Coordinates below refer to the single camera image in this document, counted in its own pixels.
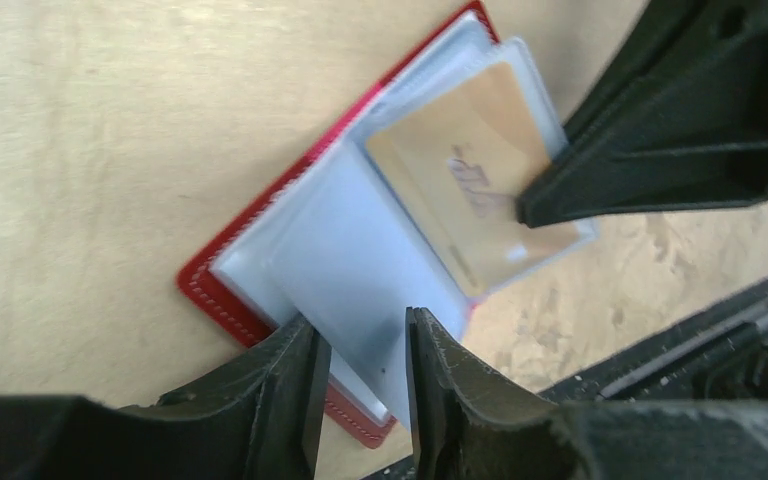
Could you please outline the red card holder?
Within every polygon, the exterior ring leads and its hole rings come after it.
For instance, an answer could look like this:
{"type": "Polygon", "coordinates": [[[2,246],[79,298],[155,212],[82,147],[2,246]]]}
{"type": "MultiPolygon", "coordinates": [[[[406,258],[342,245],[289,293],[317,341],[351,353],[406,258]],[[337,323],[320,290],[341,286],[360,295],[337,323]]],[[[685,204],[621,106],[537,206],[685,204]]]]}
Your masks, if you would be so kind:
{"type": "Polygon", "coordinates": [[[455,289],[420,245],[359,141],[374,114],[431,77],[512,51],[552,152],[564,134],[528,48],[502,42],[484,5],[442,22],[179,272],[181,292],[246,346],[302,315],[332,344],[325,412],[359,443],[380,447],[409,420],[402,313],[432,309],[461,338],[480,295],[455,289]]]}

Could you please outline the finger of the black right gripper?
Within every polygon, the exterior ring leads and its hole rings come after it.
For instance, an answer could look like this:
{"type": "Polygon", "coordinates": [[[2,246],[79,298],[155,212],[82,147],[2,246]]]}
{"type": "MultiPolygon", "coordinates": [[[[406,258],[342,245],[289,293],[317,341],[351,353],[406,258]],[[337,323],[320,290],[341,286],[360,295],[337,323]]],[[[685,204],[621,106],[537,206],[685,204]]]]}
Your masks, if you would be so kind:
{"type": "Polygon", "coordinates": [[[518,197],[532,228],[768,201],[768,1],[651,1],[518,197]]]}

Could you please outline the gold card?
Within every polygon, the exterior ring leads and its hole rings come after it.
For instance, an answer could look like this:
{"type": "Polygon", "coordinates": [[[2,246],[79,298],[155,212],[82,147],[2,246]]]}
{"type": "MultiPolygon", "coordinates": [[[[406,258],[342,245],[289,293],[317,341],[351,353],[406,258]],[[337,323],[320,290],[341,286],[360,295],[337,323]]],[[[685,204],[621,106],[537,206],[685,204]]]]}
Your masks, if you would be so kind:
{"type": "Polygon", "coordinates": [[[550,163],[514,67],[496,62],[372,135],[366,149],[464,293],[477,297],[578,243],[532,229],[519,193],[550,163]]]}

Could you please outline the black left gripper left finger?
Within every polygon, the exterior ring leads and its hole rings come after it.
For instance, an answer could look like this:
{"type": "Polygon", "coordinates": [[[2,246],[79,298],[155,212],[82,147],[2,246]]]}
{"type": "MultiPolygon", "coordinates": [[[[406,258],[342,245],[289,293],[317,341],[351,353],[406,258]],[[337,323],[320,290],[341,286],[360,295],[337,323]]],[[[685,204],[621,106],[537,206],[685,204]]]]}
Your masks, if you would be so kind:
{"type": "Polygon", "coordinates": [[[0,396],[0,479],[311,479],[330,357],[296,318],[150,406],[0,396]]]}

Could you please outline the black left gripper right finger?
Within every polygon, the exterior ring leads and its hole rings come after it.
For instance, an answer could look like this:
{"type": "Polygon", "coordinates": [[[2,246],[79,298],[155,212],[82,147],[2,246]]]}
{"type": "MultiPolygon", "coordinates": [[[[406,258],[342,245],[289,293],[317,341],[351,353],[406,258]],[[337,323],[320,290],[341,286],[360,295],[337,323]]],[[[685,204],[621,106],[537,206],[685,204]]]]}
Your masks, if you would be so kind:
{"type": "Polygon", "coordinates": [[[572,401],[531,393],[425,308],[405,314],[420,479],[768,479],[766,401],[572,401]]]}

